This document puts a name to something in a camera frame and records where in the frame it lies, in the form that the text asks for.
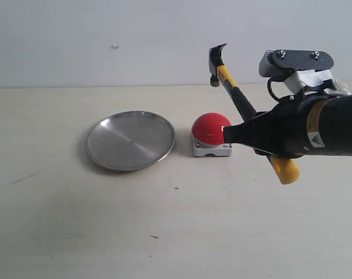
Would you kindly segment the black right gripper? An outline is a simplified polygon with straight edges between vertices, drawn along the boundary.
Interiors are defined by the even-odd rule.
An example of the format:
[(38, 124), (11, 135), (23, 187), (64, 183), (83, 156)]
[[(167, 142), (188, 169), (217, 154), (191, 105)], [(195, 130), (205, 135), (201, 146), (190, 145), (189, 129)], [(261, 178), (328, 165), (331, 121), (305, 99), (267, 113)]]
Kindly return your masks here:
[(259, 155), (297, 159), (312, 154), (306, 122), (311, 98), (301, 90), (269, 111), (235, 126), (224, 127), (224, 142), (253, 148)]

